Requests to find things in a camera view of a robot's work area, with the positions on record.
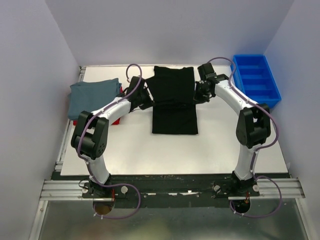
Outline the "black floral print t-shirt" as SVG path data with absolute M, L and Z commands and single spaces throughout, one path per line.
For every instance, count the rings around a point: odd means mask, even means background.
M 154 76 L 146 79 L 154 101 L 152 133 L 197 135 L 194 68 L 155 66 L 153 71 Z

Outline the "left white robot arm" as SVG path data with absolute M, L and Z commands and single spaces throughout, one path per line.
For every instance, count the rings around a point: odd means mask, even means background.
M 78 157 L 84 160 L 89 179 L 95 183 L 93 191 L 99 197 L 107 197 L 111 191 L 108 183 L 110 173 L 103 156 L 107 148 L 109 126 L 136 108 L 144 110 L 152 106 L 146 80 L 133 76 L 126 92 L 119 94 L 109 104 L 79 114 L 70 144 Z

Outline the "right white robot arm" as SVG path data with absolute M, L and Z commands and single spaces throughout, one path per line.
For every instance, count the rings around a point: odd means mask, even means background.
M 195 82 L 194 101 L 198 104 L 219 97 L 237 114 L 235 135 L 240 143 L 235 170 L 231 174 L 230 191 L 241 196 L 255 181 L 254 168 L 259 150 L 271 135 L 270 109 L 258 104 L 240 92 L 224 74 L 218 75 L 210 62 L 198 68 L 199 81 Z

